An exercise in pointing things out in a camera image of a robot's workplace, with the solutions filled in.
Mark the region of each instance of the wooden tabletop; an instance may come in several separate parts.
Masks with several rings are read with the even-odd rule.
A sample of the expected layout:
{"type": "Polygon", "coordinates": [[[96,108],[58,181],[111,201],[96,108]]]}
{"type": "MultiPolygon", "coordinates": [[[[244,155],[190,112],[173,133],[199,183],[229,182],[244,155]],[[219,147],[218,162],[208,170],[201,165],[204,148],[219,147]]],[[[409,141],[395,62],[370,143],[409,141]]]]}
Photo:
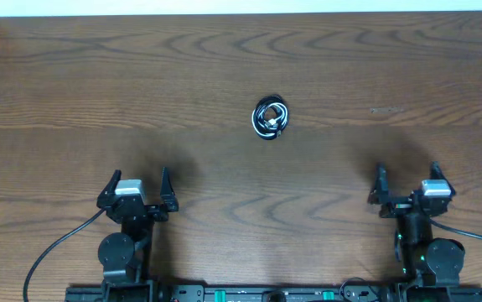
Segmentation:
{"type": "MultiPolygon", "coordinates": [[[[50,243],[96,213],[121,169],[180,212],[153,273],[208,284],[402,276],[396,223],[366,203],[376,163],[407,194],[432,160],[458,195],[438,221],[482,234],[482,13],[0,18],[0,301],[50,243]],[[278,93],[290,123],[260,139],[278,93]]],[[[98,284],[107,217],[39,265],[32,301],[98,284]]],[[[482,285],[482,242],[461,281],[482,285]]]]}

